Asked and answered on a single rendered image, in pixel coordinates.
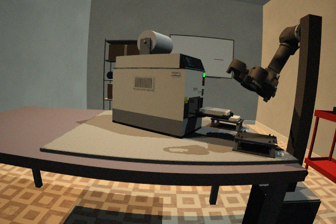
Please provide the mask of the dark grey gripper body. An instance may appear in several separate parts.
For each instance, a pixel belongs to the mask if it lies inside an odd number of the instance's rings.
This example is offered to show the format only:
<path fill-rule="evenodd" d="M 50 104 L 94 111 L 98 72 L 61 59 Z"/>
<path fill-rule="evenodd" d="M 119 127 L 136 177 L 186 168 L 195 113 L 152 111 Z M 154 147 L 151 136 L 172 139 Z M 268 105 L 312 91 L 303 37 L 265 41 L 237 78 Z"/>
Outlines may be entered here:
<path fill-rule="evenodd" d="M 246 74 L 253 78 L 251 84 L 253 86 L 255 86 L 256 89 L 247 85 L 244 82 L 241 83 L 241 85 L 243 87 L 245 87 L 246 89 L 248 89 L 250 91 L 253 91 L 253 92 L 258 92 L 259 89 L 261 89 L 265 80 L 270 81 L 270 80 L 267 79 L 267 76 L 268 76 L 269 73 L 264 68 L 262 68 L 260 66 L 257 66 L 257 65 L 255 65 L 254 67 L 247 66 L 246 67 Z"/>

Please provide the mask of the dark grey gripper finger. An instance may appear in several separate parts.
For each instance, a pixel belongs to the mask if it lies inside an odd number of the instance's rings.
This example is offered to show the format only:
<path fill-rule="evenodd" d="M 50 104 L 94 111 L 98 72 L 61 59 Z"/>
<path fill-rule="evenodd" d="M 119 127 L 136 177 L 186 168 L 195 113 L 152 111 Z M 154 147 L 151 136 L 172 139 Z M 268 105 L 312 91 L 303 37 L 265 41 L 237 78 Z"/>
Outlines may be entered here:
<path fill-rule="evenodd" d="M 233 59 L 234 60 L 234 59 Z M 232 60 L 232 62 L 233 62 L 233 60 Z M 232 62 L 231 62 L 231 64 L 232 64 Z M 230 65 L 231 65 L 230 64 Z M 230 65 L 229 65 L 229 67 L 230 67 Z M 229 69 L 229 67 L 228 67 L 228 69 Z M 227 71 L 228 71 L 228 69 L 227 69 Z M 227 72 L 226 71 L 226 72 Z M 236 81 L 238 81 L 239 83 L 243 83 L 239 78 L 238 78 L 238 76 L 239 76 L 239 72 L 237 71 L 237 70 L 232 70 L 233 72 L 234 72 L 234 74 L 233 74 L 233 78 L 236 80 Z"/>
<path fill-rule="evenodd" d="M 232 72 L 232 70 L 235 69 L 239 72 L 239 76 L 238 78 L 246 83 L 247 85 L 253 87 L 254 89 L 256 89 L 256 87 L 254 87 L 251 82 L 253 80 L 252 77 L 250 77 L 249 75 L 247 75 L 246 72 L 246 64 L 238 59 L 234 59 L 232 64 L 230 65 L 229 69 L 228 69 L 228 73 L 230 74 Z"/>

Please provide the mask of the grey cylinder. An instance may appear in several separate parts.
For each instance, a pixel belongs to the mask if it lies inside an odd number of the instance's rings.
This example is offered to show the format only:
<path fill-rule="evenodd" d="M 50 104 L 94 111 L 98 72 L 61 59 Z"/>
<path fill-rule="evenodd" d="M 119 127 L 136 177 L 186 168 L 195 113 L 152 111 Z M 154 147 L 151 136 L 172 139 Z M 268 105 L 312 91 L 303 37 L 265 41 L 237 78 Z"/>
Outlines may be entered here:
<path fill-rule="evenodd" d="M 140 50 L 140 39 L 151 38 L 150 54 L 170 54 L 173 49 L 173 42 L 168 36 L 159 34 L 152 30 L 143 31 L 137 40 L 137 46 Z"/>

